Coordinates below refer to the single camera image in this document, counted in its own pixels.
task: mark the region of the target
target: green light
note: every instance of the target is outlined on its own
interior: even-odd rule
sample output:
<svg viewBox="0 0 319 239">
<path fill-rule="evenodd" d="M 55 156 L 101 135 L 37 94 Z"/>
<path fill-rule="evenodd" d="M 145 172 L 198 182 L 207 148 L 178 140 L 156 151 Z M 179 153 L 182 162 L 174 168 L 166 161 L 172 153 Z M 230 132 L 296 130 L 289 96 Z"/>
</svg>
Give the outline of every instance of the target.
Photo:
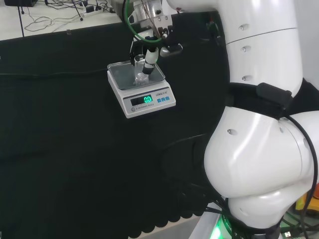
<svg viewBox="0 0 319 239">
<path fill-rule="evenodd" d="M 144 103 L 149 103 L 149 102 L 152 102 L 153 99 L 150 97 L 150 96 L 145 96 L 144 97 Z"/>
<path fill-rule="evenodd" d="M 221 232 L 218 226 L 216 226 L 210 236 L 210 239 L 220 239 L 222 237 L 221 236 Z"/>
</svg>

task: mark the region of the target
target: scale display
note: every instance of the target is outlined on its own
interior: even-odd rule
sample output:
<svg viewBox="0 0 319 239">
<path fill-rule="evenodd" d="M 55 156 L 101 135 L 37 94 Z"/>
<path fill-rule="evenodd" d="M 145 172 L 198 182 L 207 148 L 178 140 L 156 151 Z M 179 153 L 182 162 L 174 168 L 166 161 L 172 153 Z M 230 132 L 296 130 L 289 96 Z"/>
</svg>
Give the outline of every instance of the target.
<svg viewBox="0 0 319 239">
<path fill-rule="evenodd" d="M 132 99 L 131 103 L 132 103 L 132 106 L 137 106 L 137 105 L 140 105 L 140 104 L 150 103 L 152 101 L 153 101 L 152 96 L 148 95 L 148 96 L 142 96 L 142 97 L 138 97 L 138 98 Z"/>
</svg>

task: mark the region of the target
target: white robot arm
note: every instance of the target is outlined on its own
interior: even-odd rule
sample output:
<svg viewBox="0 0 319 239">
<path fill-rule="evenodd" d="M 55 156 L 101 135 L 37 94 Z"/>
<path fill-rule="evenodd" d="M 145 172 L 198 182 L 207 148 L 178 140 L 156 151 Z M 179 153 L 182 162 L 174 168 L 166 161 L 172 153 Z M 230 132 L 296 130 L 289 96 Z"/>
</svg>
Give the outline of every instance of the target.
<svg viewBox="0 0 319 239">
<path fill-rule="evenodd" d="M 228 198 L 232 216 L 255 229 L 277 225 L 311 188 L 314 177 L 305 135 L 278 110 L 278 106 L 284 110 L 298 93 L 303 79 L 294 1 L 167 2 L 182 12 L 219 11 L 234 102 L 225 108 L 206 147 L 205 171 L 211 185 Z M 237 98 L 252 91 L 255 96 L 245 101 L 252 105 L 257 101 L 254 109 Z M 319 153 L 319 112 L 292 118 L 306 130 Z M 204 239 L 202 235 L 193 238 Z"/>
</svg>

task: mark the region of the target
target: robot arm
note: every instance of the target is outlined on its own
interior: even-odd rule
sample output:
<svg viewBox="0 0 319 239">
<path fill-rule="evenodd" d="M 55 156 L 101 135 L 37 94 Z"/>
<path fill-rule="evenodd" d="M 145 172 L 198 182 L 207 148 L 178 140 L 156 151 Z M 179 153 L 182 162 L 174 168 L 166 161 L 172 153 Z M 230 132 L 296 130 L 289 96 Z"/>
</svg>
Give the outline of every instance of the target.
<svg viewBox="0 0 319 239">
<path fill-rule="evenodd" d="M 127 11 L 125 2 L 124 7 L 122 6 L 124 12 Z M 133 2 L 134 11 L 127 18 L 126 14 L 123 15 L 124 22 L 126 21 L 128 25 L 139 24 L 141 28 L 147 28 L 133 39 L 130 52 L 131 63 L 135 64 L 134 58 L 137 55 L 145 55 L 143 73 L 149 75 L 153 72 L 159 54 L 162 57 L 177 54 L 182 51 L 182 46 L 174 42 L 172 18 L 170 15 L 164 15 L 161 0 L 131 0 L 129 2 Z M 115 0 L 112 4 L 117 3 L 123 3 L 123 0 Z M 160 53 L 158 44 L 152 44 L 158 39 L 161 39 L 161 46 L 163 46 Z"/>
<path fill-rule="evenodd" d="M 311 188 L 314 176 L 305 136 L 282 117 L 303 79 L 294 1 L 167 2 L 177 11 L 219 11 L 234 102 L 225 108 L 207 145 L 205 171 L 212 186 L 228 198 L 234 217 L 256 229 L 277 225 Z M 238 101 L 252 89 L 255 96 L 245 102 L 257 105 L 254 108 Z M 319 112 L 293 118 L 319 152 Z"/>
</svg>

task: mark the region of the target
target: black fabric backdrop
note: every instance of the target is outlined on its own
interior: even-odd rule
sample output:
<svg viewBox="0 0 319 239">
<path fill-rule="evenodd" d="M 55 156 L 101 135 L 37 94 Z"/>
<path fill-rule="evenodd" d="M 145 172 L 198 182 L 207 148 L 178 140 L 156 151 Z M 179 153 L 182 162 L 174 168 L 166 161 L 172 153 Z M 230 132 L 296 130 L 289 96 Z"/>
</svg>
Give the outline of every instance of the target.
<svg viewBox="0 0 319 239">
<path fill-rule="evenodd" d="M 176 107 L 126 119 L 106 72 L 45 79 L 0 79 L 0 228 L 4 239 L 138 236 L 189 217 L 161 173 L 161 151 L 213 132 L 224 109 L 226 51 L 200 15 L 175 17 L 184 51 L 158 64 Z M 132 36 L 121 23 L 0 42 L 0 73 L 78 72 L 128 60 Z M 304 82 L 292 113 L 319 110 Z M 203 140 L 200 147 L 204 150 Z M 166 167 L 189 179 L 187 142 Z"/>
</svg>

